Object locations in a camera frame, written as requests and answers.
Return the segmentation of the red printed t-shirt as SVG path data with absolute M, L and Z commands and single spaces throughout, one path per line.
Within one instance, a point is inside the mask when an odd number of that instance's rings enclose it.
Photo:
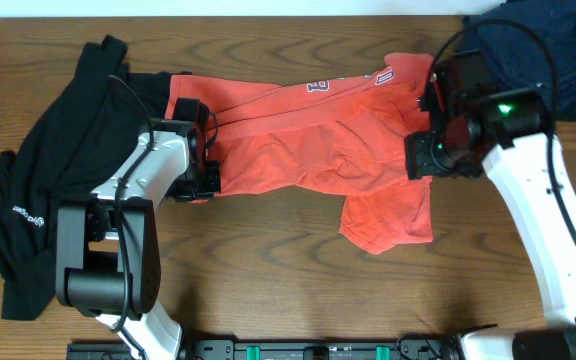
M 220 165 L 221 196 L 288 186 L 341 195 L 340 233 L 380 254 L 433 239 L 431 180 L 409 179 L 404 148 L 429 127 L 417 100 L 431 61 L 391 53 L 372 74 L 290 86 L 175 75 L 165 116 L 179 98 L 216 115 L 208 156 Z

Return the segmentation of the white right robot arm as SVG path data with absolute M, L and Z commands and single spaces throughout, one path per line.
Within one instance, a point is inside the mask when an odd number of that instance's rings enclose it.
M 430 128 L 405 139 L 410 179 L 486 176 L 505 202 L 537 279 L 546 325 L 462 331 L 444 359 L 576 359 L 576 194 L 550 116 L 530 90 L 435 70 L 419 100 Z

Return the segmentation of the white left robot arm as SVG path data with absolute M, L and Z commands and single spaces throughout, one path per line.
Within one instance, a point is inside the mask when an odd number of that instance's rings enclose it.
M 69 359 L 188 359 L 182 327 L 158 299 L 161 262 L 155 212 L 171 198 L 192 202 L 221 190 L 207 158 L 217 117 L 178 98 L 170 119 L 149 118 L 134 151 L 105 182 L 60 201 L 56 295 L 108 326 L 119 342 L 71 344 Z

